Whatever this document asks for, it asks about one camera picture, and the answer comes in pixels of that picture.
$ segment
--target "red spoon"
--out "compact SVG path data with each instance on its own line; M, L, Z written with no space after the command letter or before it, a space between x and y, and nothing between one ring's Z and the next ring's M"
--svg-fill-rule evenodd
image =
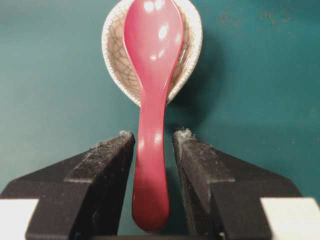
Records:
M183 34L173 0L135 0L124 23L124 46L139 79L141 100L132 216L147 232L159 230L169 216L164 117Z

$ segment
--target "green table surface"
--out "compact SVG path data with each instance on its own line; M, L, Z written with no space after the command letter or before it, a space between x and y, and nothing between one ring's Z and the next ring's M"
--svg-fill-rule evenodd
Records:
M116 87L101 52L117 2L0 1L0 190L121 130L137 135L139 108ZM160 234L187 232L171 142L182 126L320 201L320 1L192 2L203 49L166 111L171 215ZM143 233L131 217L133 176L134 164L120 235Z

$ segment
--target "spoon handle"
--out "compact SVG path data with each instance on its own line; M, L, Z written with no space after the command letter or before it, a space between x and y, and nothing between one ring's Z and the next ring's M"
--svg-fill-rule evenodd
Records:
M164 157L164 117L167 95L140 93L141 109L133 184L132 216L147 232L160 229L169 216Z

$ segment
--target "crackle glaze ceramic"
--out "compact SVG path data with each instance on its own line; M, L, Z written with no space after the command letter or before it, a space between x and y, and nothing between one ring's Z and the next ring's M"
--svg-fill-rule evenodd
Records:
M133 0L120 1L107 16L102 29L102 54L115 84L139 107L140 87L136 73L127 56L124 42L124 22ZM170 103L195 69L201 52L203 29L200 15L189 0L174 0L184 24L184 39L178 62L168 87Z

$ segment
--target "white ceramic dish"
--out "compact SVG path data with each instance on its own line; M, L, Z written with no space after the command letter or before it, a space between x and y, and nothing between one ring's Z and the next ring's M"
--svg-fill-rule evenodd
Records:
M137 76L123 42L124 22L132 2L133 0L122 0L111 10L103 25L101 44L104 62L111 78L124 94L140 106ZM195 6L189 0L174 2L182 16L184 39L168 89L167 104L175 98L195 69L203 41L201 18Z

